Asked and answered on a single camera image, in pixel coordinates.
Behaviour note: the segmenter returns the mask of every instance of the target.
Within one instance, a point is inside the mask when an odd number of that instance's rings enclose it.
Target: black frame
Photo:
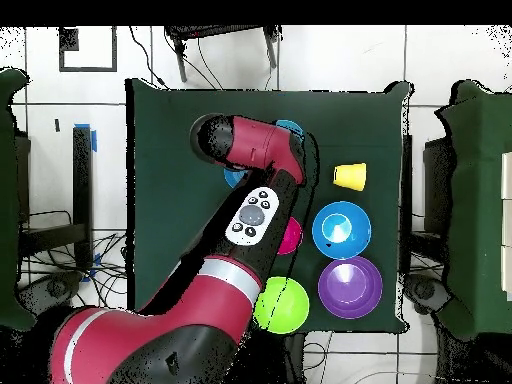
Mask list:
[[[26,222],[28,203],[28,153],[30,140],[16,137],[20,221]],[[73,224],[44,229],[24,229],[20,234],[20,257],[74,243],[76,267],[84,271],[93,264],[92,244],[92,152],[90,128],[73,128]]]

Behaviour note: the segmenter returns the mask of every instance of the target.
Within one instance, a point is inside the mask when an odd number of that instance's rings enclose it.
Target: grout line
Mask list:
[[[24,36],[25,36],[25,74],[28,75],[28,59],[27,59],[27,52],[28,52],[28,49],[27,49],[27,27],[23,27],[23,33],[24,33]],[[28,137],[28,84],[25,86],[25,131],[27,133],[27,137]],[[29,162],[29,186],[30,186],[30,162]],[[27,227],[30,231],[30,210],[29,210],[29,215],[27,217]],[[31,272],[30,272],[30,258],[28,258],[28,284],[32,284],[32,277],[31,277]]]
[[[400,370],[400,334],[396,335],[396,374],[395,384],[398,384],[398,371]]]
[[[17,106],[126,106],[126,103],[12,103]]]
[[[149,26],[149,51],[151,55],[151,84],[153,84],[153,72],[155,70],[153,69],[153,27]]]
[[[317,351],[309,351],[305,350],[304,353],[315,353],[318,355],[323,355],[324,352]],[[326,352],[327,355],[337,354],[337,355],[398,355],[397,352]],[[437,356],[438,353],[426,353],[426,352],[400,352],[400,355],[412,355],[412,356]]]
[[[436,108],[436,109],[439,109],[441,107],[445,107],[446,105],[444,106],[441,106],[441,105],[409,105],[409,107],[425,107],[425,108]]]
[[[404,26],[404,81],[407,70],[407,25]]]

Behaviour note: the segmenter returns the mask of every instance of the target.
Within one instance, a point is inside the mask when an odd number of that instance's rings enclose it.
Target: chair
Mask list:
[[[245,31],[253,28],[263,28],[265,42],[267,43],[267,51],[270,59],[270,66],[275,69],[276,56],[274,54],[274,47],[272,43],[277,41],[277,37],[282,33],[281,26],[279,25],[189,25],[189,26],[166,26],[165,32],[174,43],[174,50],[178,59],[178,67],[180,69],[180,76],[182,82],[187,82],[187,74],[185,72],[185,64],[183,58],[185,57],[185,44],[184,41],[196,38],[204,38],[212,35],[228,34],[230,32]]]

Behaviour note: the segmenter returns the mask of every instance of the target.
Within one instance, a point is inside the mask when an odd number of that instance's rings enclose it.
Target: blue bowl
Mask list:
[[[304,144],[304,131],[295,122],[288,121],[287,119],[279,119],[276,121],[276,125],[281,128],[286,128],[292,133],[298,135],[301,143]]]
[[[224,179],[231,188],[234,188],[244,177],[247,171],[230,171],[224,168]]]
[[[331,259],[350,259],[370,242],[372,226],[366,212],[350,202],[325,206],[313,221],[313,241]]]

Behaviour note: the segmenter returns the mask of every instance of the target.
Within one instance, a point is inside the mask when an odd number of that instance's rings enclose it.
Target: chair leg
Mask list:
[[[265,35],[265,42],[267,43],[267,51],[268,51],[268,57],[270,59],[270,67],[272,69],[275,69],[277,66],[276,55],[274,54],[274,46],[272,45],[272,40],[270,39],[270,34],[266,27],[263,28],[263,34]]]
[[[185,62],[183,61],[183,52],[185,45],[181,40],[174,39],[174,49],[176,50],[176,58],[178,59],[178,67],[180,68],[180,76],[182,82],[187,82],[187,74],[185,73]]]

